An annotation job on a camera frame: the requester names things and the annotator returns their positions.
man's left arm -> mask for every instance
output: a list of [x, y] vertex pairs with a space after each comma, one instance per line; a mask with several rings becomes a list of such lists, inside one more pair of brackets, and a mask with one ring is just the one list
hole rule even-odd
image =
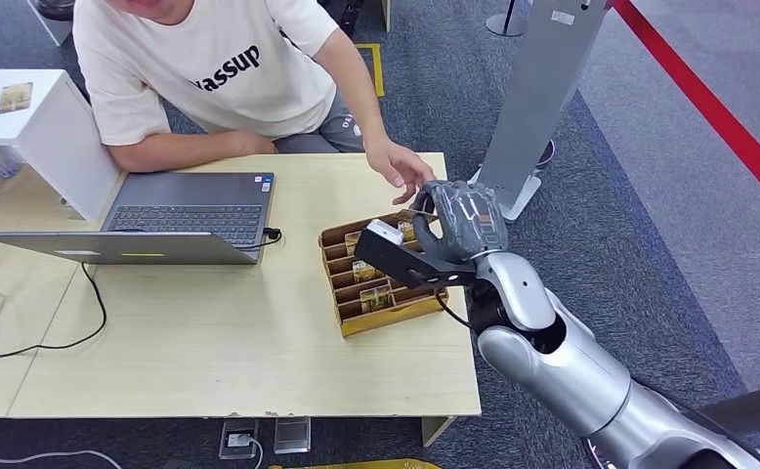
[[435, 174], [417, 153], [389, 138], [374, 84], [357, 48], [342, 29], [336, 28], [322, 43], [314, 60], [334, 79], [354, 115], [362, 131], [369, 166], [396, 188], [405, 186], [405, 193], [395, 198], [394, 203], [407, 202], [425, 181], [435, 179]]

laptop keyboard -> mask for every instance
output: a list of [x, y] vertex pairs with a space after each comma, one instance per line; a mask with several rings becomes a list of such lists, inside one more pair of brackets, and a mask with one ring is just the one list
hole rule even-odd
[[111, 231], [209, 232], [236, 246], [258, 244], [262, 205], [127, 206], [115, 209]]

man's right hand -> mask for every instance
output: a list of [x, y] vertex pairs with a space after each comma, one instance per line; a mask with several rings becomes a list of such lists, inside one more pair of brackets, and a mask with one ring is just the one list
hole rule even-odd
[[274, 142], [267, 137], [244, 130], [233, 131], [233, 135], [239, 148], [239, 155], [277, 153]]

gray shorts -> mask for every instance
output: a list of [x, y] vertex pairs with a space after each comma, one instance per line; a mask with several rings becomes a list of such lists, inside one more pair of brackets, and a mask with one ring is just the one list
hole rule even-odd
[[331, 110], [314, 132], [291, 135], [274, 140], [280, 153], [363, 153], [362, 133], [346, 108], [340, 92], [334, 97]]

silver laptop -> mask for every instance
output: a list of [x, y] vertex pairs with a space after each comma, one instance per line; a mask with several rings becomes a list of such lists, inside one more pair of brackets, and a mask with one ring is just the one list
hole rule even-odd
[[131, 174], [101, 232], [0, 242], [89, 264], [256, 264], [273, 186], [273, 173]]

